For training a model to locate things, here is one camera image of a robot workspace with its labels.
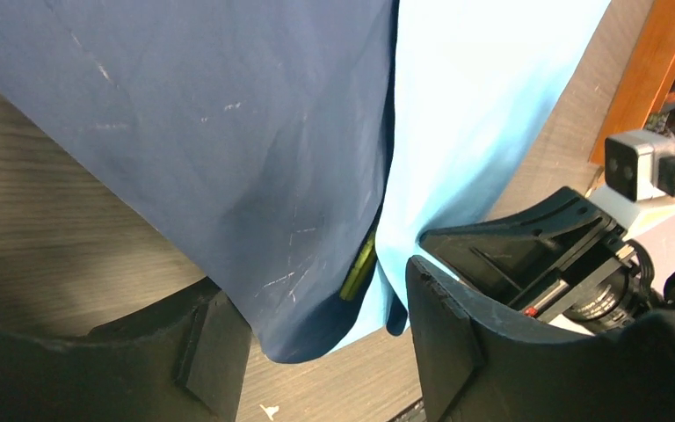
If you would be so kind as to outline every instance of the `dark blue cloth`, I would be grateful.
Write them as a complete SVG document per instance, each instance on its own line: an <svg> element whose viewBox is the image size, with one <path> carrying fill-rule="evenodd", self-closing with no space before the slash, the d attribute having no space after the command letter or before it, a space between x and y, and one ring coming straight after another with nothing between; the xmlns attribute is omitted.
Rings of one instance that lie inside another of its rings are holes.
<svg viewBox="0 0 675 422"><path fill-rule="evenodd" d="M390 0L0 0L0 92L220 285L329 351L381 203Z"/></svg>

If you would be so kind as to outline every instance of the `yellow-green object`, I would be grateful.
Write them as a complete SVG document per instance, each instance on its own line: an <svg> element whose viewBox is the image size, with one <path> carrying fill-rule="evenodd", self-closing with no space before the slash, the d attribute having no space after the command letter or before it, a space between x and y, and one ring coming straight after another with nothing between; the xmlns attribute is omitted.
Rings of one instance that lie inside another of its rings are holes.
<svg viewBox="0 0 675 422"><path fill-rule="evenodd" d="M376 264L376 249L374 248L374 240L376 238L376 229L369 233L368 238L363 243L358 257L353 262L353 267L348 273L348 277L340 289L340 299L344 301L352 301L355 299L359 289Z"/></svg>

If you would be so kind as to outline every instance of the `wooden floor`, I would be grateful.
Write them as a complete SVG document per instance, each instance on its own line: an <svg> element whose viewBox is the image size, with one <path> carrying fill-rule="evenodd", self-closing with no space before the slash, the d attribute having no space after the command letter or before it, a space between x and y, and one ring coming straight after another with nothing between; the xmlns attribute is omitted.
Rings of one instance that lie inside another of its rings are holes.
<svg viewBox="0 0 675 422"><path fill-rule="evenodd" d="M613 0L575 76L492 216L562 185L584 191L594 137L651 0ZM0 97L0 325L91 327L169 295L200 270ZM411 338L383 331L320 360L277 365L255 344L238 420L378 421L420 397Z"/></svg>

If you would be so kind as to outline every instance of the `orange wooden frame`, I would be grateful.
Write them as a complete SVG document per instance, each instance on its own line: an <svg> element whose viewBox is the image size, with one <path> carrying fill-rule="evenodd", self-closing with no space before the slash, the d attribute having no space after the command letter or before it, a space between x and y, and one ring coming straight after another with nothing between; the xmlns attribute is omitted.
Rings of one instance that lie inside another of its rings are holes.
<svg viewBox="0 0 675 422"><path fill-rule="evenodd" d="M656 0L597 137L591 162L604 165L604 140L639 129L661 109L675 78L675 0Z"/></svg>

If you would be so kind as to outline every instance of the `light blue cloth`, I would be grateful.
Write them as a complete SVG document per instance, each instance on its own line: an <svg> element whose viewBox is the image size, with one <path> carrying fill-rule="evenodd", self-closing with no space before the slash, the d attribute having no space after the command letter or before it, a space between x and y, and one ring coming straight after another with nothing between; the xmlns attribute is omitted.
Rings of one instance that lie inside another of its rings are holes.
<svg viewBox="0 0 675 422"><path fill-rule="evenodd" d="M608 0L402 0L395 152L374 274L336 349L381 328L422 232L479 222L563 93Z"/></svg>

